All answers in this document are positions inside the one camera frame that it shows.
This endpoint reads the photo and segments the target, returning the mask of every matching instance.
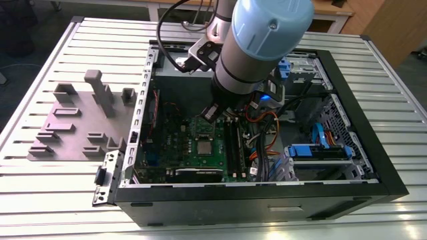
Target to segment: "motherboard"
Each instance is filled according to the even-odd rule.
[[[152,143],[143,145],[136,168],[140,182],[247,182],[240,131],[239,118],[223,118],[211,124],[198,116],[168,115]]]

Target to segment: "wooden cabinet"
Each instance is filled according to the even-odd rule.
[[[370,36],[395,68],[427,38],[427,0],[347,0],[355,15],[342,34]]]

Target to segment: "metal case frame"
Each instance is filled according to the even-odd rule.
[[[296,49],[296,51],[318,55],[351,122],[351,131],[359,136],[379,183],[303,185],[260,183],[255,186],[234,187],[159,186],[146,188],[128,185],[124,179],[131,179],[132,168],[129,166],[135,162],[135,155],[139,150],[137,139],[146,107],[146,93],[152,67],[159,57],[158,54],[154,54],[155,51],[156,47],[148,50],[144,82],[135,106],[137,118],[131,124],[123,166],[116,165],[116,171],[120,171],[119,187],[111,188],[109,193],[107,193],[107,195],[115,195],[113,202],[104,201],[107,204],[117,205],[139,226],[336,219],[372,203],[390,202],[408,194],[331,53],[326,50],[306,49]],[[302,215],[298,215],[302,206],[310,204],[315,207],[307,210],[308,215],[302,217]]]

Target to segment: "slotted aluminum surface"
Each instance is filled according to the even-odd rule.
[[[99,162],[31,162],[28,149],[55,102],[57,83],[84,83],[87,69],[103,72],[115,92],[143,79],[156,23],[85,18],[71,23],[15,115],[0,135],[0,236],[99,239],[426,239],[426,113],[378,54],[359,36],[307,33],[299,48],[331,51],[410,195],[330,221],[140,228],[117,207],[92,208]],[[166,40],[196,41],[202,34],[178,24]]]

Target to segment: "ram slot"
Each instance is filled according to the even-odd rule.
[[[226,156],[227,156],[227,174],[231,177],[238,176],[236,171],[236,161],[234,153],[234,141],[232,141],[232,127],[231,122],[224,122],[224,147],[226,147]]]
[[[232,141],[232,155],[234,155],[234,164],[236,167],[238,176],[242,177],[242,156],[240,156],[240,148],[242,148],[242,139],[240,139],[240,131],[238,127],[238,123],[231,122],[231,141]]]

